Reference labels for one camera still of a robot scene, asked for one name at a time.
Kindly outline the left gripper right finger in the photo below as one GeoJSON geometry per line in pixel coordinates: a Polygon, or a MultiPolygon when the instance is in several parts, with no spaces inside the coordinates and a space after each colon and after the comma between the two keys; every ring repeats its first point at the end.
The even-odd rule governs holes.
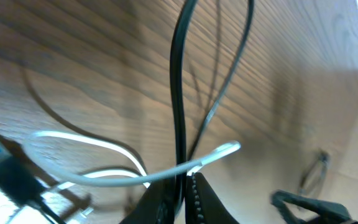
{"type": "Polygon", "coordinates": [[[186,224],[239,224],[199,172],[186,177],[185,220],[186,224]]]}

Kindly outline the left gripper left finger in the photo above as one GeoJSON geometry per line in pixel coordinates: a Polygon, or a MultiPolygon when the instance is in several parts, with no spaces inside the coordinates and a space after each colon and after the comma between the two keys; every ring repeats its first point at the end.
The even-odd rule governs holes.
{"type": "Polygon", "coordinates": [[[173,224],[175,179],[152,182],[139,203],[120,224],[173,224]]]}

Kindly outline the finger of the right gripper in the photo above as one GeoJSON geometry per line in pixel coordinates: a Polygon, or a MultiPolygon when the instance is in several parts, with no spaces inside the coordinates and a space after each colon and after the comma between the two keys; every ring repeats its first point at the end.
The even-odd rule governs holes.
{"type": "Polygon", "coordinates": [[[270,202],[287,224],[358,224],[347,208],[340,203],[306,198],[282,190],[275,191],[270,197],[270,202]],[[290,211],[285,202],[315,212],[317,216],[310,220],[302,220],[290,211]]]}

